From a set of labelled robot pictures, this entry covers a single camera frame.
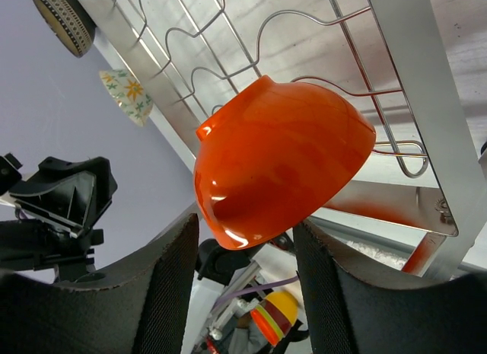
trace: wall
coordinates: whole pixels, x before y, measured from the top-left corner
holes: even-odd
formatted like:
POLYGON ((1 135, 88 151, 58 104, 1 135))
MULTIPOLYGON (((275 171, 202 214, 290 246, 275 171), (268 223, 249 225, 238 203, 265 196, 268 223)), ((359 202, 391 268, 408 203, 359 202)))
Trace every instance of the wall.
MULTIPOLYGON (((92 48, 76 59, 31 0, 0 1, 0 152, 34 172, 47 156, 111 161, 119 189, 97 224, 105 266, 151 240, 193 202, 192 175, 152 123, 139 128, 105 91, 109 66, 92 48)), ((0 220, 14 211, 0 206, 0 220)))

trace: purple cable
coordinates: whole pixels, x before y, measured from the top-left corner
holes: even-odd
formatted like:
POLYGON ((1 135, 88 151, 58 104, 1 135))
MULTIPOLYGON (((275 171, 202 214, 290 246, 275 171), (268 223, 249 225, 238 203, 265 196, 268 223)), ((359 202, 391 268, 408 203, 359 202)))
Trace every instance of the purple cable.
POLYGON ((249 288, 242 289, 240 291, 228 293, 227 295, 223 295, 219 299, 216 300, 215 305, 213 306, 213 309, 220 307, 222 304, 224 304, 227 301, 230 301, 232 298, 239 297, 241 295, 246 295, 248 293, 263 291, 264 289, 272 289, 275 287, 280 287, 281 285, 291 284, 291 283, 297 282, 298 280, 299 280, 299 277, 294 276, 294 277, 289 278, 289 279, 279 280, 278 282, 257 285, 255 287, 249 287, 249 288))

